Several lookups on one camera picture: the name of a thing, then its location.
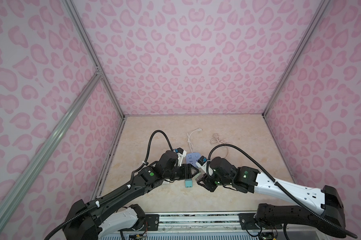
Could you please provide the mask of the teal plug adapter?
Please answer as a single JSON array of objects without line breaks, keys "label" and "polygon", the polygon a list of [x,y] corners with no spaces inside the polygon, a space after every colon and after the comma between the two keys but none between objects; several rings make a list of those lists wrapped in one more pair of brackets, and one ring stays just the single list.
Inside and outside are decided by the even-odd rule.
[{"label": "teal plug adapter", "polygon": [[192,188],[193,187],[193,181],[191,179],[185,180],[185,187],[186,188]]}]

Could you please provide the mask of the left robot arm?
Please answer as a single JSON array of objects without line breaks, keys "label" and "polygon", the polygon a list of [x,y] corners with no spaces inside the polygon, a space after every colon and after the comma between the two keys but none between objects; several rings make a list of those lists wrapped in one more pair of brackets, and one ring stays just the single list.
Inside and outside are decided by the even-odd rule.
[{"label": "left robot arm", "polygon": [[73,204],[62,231],[68,240],[98,240],[107,231],[147,229],[146,214],[137,204],[127,206],[163,182],[192,179],[199,170],[191,164],[179,164],[180,149],[166,151],[151,164],[144,163],[133,171],[130,180],[111,193],[88,203]]}]

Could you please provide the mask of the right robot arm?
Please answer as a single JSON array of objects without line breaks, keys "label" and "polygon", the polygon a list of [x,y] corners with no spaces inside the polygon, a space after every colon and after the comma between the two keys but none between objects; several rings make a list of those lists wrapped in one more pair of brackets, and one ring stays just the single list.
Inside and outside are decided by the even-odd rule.
[{"label": "right robot arm", "polygon": [[262,227],[305,225],[335,238],[347,236],[344,205],[334,187],[319,189],[272,180],[257,169],[237,168],[220,157],[212,161],[200,157],[197,167],[204,172],[197,183],[210,192],[222,186],[244,194],[262,194],[290,203],[289,206],[259,204],[254,221]]}]

